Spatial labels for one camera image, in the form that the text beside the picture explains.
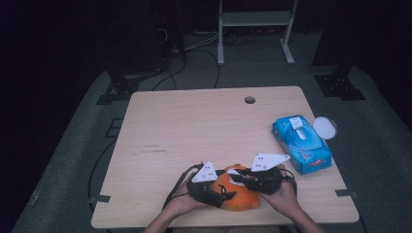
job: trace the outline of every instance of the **orange stuffed toy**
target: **orange stuffed toy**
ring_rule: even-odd
[[[230,169],[245,170],[246,167],[240,164],[226,167],[224,169],[225,173],[221,174],[210,186],[210,189],[218,193],[222,192],[222,188],[224,188],[226,192],[236,192],[236,195],[234,195],[231,200],[225,200],[223,202],[221,208],[229,211],[246,211],[258,207],[258,194],[255,191],[249,190],[242,183],[236,184],[232,181],[230,175],[227,173]]]

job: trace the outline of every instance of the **white round lid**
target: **white round lid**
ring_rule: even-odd
[[[313,121],[312,126],[319,137],[325,140],[332,139],[336,135],[336,127],[333,125],[330,119],[324,116],[316,117]]]

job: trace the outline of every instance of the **white shelf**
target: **white shelf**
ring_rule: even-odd
[[[288,25],[290,11],[223,13],[223,26]]]

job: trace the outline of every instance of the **blue box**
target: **blue box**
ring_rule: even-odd
[[[278,118],[272,133],[291,163],[302,175],[331,166],[332,152],[311,124],[301,115]]]

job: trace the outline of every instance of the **gray carpet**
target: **gray carpet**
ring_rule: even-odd
[[[366,100],[342,101],[324,97],[314,76],[329,74],[334,67],[311,67],[320,34],[292,33],[290,47],[295,65],[289,66],[279,45],[280,35],[255,36],[249,44],[225,47],[217,88],[298,85],[316,117],[326,116],[338,125],[338,135],[328,141],[334,159],[354,199],[368,232],[412,231],[412,135],[377,90],[373,80],[354,68],[349,76]],[[205,37],[187,36],[187,46]],[[216,56],[216,44],[202,47]],[[170,72],[183,62],[171,59]],[[175,75],[178,89],[213,88],[218,75],[214,58],[191,51],[185,69]],[[166,78],[166,72],[144,80],[139,91],[150,91]],[[91,195],[99,194],[112,155],[114,138],[107,131],[114,118],[122,118],[127,101],[96,105],[110,83],[107,73],[96,77],[55,150],[33,198],[21,214],[14,232],[104,232],[90,225],[88,182]],[[171,79],[156,90],[173,89]],[[115,128],[110,135],[116,135]],[[364,232],[360,221],[323,224],[327,232]],[[111,229],[111,232],[140,232]]]

